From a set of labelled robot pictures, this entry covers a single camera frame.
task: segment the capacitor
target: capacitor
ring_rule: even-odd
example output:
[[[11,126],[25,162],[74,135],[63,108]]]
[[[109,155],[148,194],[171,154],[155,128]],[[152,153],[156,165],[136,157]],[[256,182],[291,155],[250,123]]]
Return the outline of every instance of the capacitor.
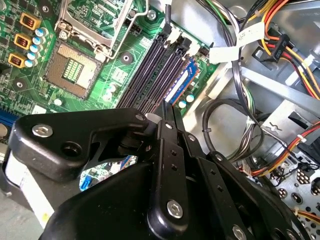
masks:
[[[32,44],[29,49],[31,52],[37,53],[37,52],[41,52],[44,48],[42,47],[42,45]]]
[[[40,57],[40,53],[39,52],[28,52],[26,57],[30,60],[35,60],[38,59]]]
[[[54,105],[56,106],[61,106],[62,105],[62,100],[60,98],[56,98],[54,101],[53,101]]]
[[[103,101],[108,102],[112,98],[112,92],[107,91],[105,95],[102,96]]]
[[[34,36],[32,38],[32,42],[35,44],[35,45],[40,45],[40,44],[44,44],[46,42],[46,39],[42,36],[42,37],[39,37],[39,36]]]
[[[179,108],[184,109],[187,106],[187,102],[184,99],[179,99]]]
[[[115,83],[111,83],[107,91],[110,93],[114,93],[115,91],[117,91],[117,85]]]
[[[27,59],[27,60],[24,61],[24,65],[25,65],[27,68],[32,68],[32,67],[38,65],[38,61],[37,61],[37,60]]]
[[[48,29],[46,29],[45,27],[41,27],[34,30],[34,33],[36,36],[41,38],[41,37],[47,36],[49,32],[48,32]]]
[[[190,92],[190,91],[186,92],[184,95],[185,95],[185,100],[186,100],[188,103],[192,103],[192,102],[195,100],[195,96],[194,96],[193,93]]]

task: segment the black plastic bracket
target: black plastic bracket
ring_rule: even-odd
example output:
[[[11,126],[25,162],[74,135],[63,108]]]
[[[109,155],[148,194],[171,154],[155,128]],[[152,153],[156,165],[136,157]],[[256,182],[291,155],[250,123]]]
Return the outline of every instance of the black plastic bracket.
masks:
[[[122,154],[125,148],[127,154],[136,152],[137,148],[123,145],[122,141],[129,133],[143,133],[148,124],[147,118],[134,108],[65,112],[54,117],[27,115],[15,122],[9,145],[18,161],[52,180],[66,182],[76,179],[89,161],[94,167],[119,157],[119,150]],[[36,125],[48,126],[52,135],[35,135]],[[98,146],[94,151],[93,144]]]
[[[158,123],[147,222],[160,239],[181,235],[189,222],[184,151],[177,138],[174,124],[166,120]]]

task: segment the green circuit board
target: green circuit board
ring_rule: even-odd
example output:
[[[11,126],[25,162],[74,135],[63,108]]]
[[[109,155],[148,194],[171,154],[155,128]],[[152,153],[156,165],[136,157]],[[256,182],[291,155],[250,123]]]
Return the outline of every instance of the green circuit board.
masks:
[[[146,6],[144,1],[134,0],[130,10],[141,13]],[[130,31],[125,38],[115,59],[101,63],[96,68],[97,75],[89,89],[88,95],[81,98],[71,93],[65,87],[59,87],[48,81],[48,69],[52,66],[52,55],[57,51],[57,43],[60,41],[55,25],[60,12],[60,2],[57,0],[0,0],[4,9],[0,9],[0,64],[10,68],[6,74],[0,74],[0,109],[13,113],[16,116],[28,114],[43,114],[55,112],[73,112],[85,110],[101,110],[115,108],[133,74],[139,67],[148,48],[161,30],[161,23],[164,15],[152,6],[155,10],[156,19],[149,20],[146,16],[140,16],[135,24],[141,30]],[[70,15],[89,29],[102,36],[113,36],[115,34],[115,20],[121,12],[123,0],[77,0],[68,5]],[[30,30],[20,23],[22,13],[33,15],[41,21],[39,28],[47,29],[48,34],[44,37],[40,57],[37,65],[32,67],[12,67],[8,60],[10,54],[18,53],[26,56],[28,50],[15,45],[15,35],[25,34],[30,38],[35,36],[35,31]],[[121,27],[119,37],[121,38],[127,30],[125,24]],[[91,59],[91,63],[97,62],[93,50],[83,42],[68,38],[66,43],[70,48],[85,54]],[[130,53],[133,57],[131,64],[124,64],[121,61],[123,53]],[[200,92],[206,81],[215,71],[216,67],[207,64],[203,56],[196,56],[199,73],[191,84],[191,91],[195,94]],[[79,62],[68,62],[70,69],[63,77],[73,81],[77,78],[77,71],[81,71],[86,65]]]
[[[30,13],[38,17],[41,19],[40,27],[44,27],[48,30],[48,35],[45,37],[46,42],[43,44],[43,50],[40,52],[41,57],[38,59],[37,66],[31,68],[13,67],[9,74],[0,77],[0,108],[13,112],[16,115],[35,113],[35,107],[36,110],[38,109],[40,111],[39,113],[114,108],[122,92],[128,85],[131,76],[134,74],[135,69],[139,66],[154,36],[160,29],[160,23],[163,21],[163,15],[158,11],[157,19],[155,21],[139,19],[139,26],[143,31],[140,34],[129,34],[118,53],[119,56],[123,52],[131,53],[133,56],[132,64],[124,65],[119,60],[119,57],[116,57],[115,60],[111,60],[108,63],[104,63],[89,96],[85,100],[82,100],[65,89],[50,84],[43,79],[48,60],[51,57],[57,41],[54,27],[59,14],[59,3],[53,0],[50,1],[50,7],[53,8],[54,11],[50,17],[41,15],[41,11],[34,0],[27,3],[28,6],[33,6],[32,12],[28,11],[31,9],[30,7],[22,7],[21,0],[19,1],[19,4],[9,0],[5,0],[4,3],[6,5],[6,10],[0,11],[0,37],[2,39],[0,42],[0,63],[7,65],[10,53],[18,52],[23,55],[27,54],[27,51],[22,50],[20,47],[13,44],[16,33],[26,33],[30,36],[33,35],[33,32],[20,25],[19,20],[22,13]],[[69,6],[72,7],[72,13],[74,13],[75,18],[76,16],[81,16],[76,18],[77,20],[85,23],[86,26],[92,29],[96,29],[96,32],[102,33],[107,29],[113,29],[110,16],[108,21],[109,25],[104,24],[101,26],[99,23],[93,23],[91,21],[93,16],[95,19],[99,19],[99,16],[95,14],[95,6],[97,5],[94,1],[73,1],[72,5],[70,4]],[[137,12],[143,12],[144,8],[145,6],[138,3],[134,4],[132,9]],[[85,16],[82,14],[84,9],[87,11]],[[103,19],[103,22],[105,22],[104,15],[100,15],[100,17]],[[89,56],[94,56],[91,49],[86,48],[80,43],[73,40],[68,40],[68,43]],[[23,87],[16,86],[17,80],[19,80],[19,83],[23,84]],[[116,92],[113,93],[111,99],[105,101],[103,96],[106,94],[106,90],[110,84],[116,86]],[[62,104],[60,106],[55,105],[55,99],[61,100]]]

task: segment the cable tie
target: cable tie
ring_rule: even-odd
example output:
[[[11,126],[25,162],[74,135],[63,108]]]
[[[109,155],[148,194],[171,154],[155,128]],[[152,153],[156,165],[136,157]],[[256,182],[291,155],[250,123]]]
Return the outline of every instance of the cable tie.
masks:
[[[301,139],[301,142],[305,143],[307,141],[307,139],[303,136],[301,136],[300,134],[297,135],[298,138]]]
[[[256,124],[251,118],[248,117],[246,124]]]
[[[211,128],[207,128],[207,129],[203,129],[202,132],[203,133],[211,133]]]
[[[299,208],[297,206],[294,207],[294,215],[298,216]]]
[[[254,11],[254,14],[255,14],[257,17],[260,17],[260,16],[261,16],[261,13],[259,12],[259,10],[255,10],[255,11]]]

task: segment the orange wire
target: orange wire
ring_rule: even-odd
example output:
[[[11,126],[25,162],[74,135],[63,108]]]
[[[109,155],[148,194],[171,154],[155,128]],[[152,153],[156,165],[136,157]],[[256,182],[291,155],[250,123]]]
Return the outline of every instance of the orange wire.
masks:
[[[275,36],[269,36],[268,35],[268,27],[269,24],[272,20],[272,18],[275,16],[275,14],[279,11],[280,8],[282,8],[287,2],[289,2],[289,0],[284,0],[281,4],[279,4],[279,6],[276,7],[276,9],[271,13],[270,17],[267,19],[266,23],[265,23],[265,27],[264,27],[264,31],[265,31],[265,35],[272,40],[279,40],[278,37]]]

